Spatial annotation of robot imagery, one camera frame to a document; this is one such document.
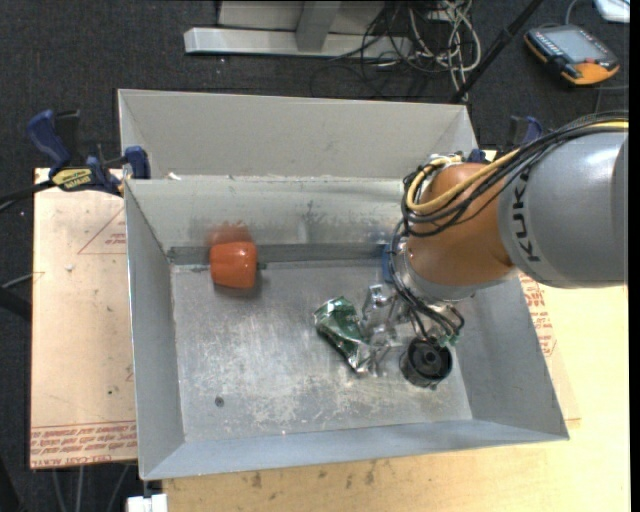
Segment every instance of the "orange device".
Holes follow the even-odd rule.
[[[524,41],[556,76],[574,85],[591,85],[615,75],[620,63],[607,46],[575,25],[534,28]]]

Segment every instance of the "orange object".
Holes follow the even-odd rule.
[[[253,242],[217,244],[209,250],[211,278],[220,286],[253,288],[258,268],[258,250]]]

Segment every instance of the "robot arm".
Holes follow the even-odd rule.
[[[455,301],[517,270],[563,288],[626,282],[628,123],[604,119],[572,123],[494,170],[444,165],[411,191],[417,204],[406,194],[399,266],[414,291]]]
[[[626,283],[627,158],[626,113],[578,119],[488,165],[434,157],[404,180],[383,258],[391,290],[371,286],[361,315],[328,301],[317,330],[359,373],[399,342],[403,376],[434,388],[464,326],[456,303],[475,291],[518,272],[564,288]]]

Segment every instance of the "cardboard sheet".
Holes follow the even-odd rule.
[[[137,458],[125,242],[121,198],[36,195],[32,469]],[[575,426],[580,415],[545,287],[520,279],[564,418]]]

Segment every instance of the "gray metal bin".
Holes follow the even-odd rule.
[[[125,191],[142,478],[568,437],[517,280],[460,303],[435,391],[395,352],[357,376],[314,327],[327,299],[362,304],[381,281],[401,178],[475,146],[464,107],[121,91],[120,110],[123,147],[153,168]],[[236,222],[267,261],[248,292],[206,266],[210,229]]]

